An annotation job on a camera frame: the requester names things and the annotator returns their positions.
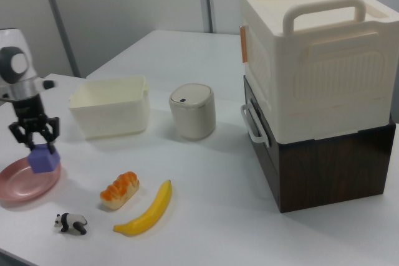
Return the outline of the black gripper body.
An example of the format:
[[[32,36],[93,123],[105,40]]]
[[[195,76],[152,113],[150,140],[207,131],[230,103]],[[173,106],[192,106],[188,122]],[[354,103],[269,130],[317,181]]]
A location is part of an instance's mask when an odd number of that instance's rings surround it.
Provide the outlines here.
[[[15,101],[12,105],[19,125],[43,122],[44,107],[39,94],[25,100]]]

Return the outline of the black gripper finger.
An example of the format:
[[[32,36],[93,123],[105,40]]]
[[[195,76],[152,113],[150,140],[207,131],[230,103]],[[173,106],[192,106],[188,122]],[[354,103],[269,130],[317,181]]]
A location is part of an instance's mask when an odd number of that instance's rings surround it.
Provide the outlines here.
[[[54,142],[60,135],[60,121],[58,117],[40,115],[38,120],[38,132],[44,137],[50,154],[55,153]]]
[[[15,121],[9,125],[9,130],[18,143],[24,143],[31,151],[35,148],[32,139],[33,132],[25,121]]]

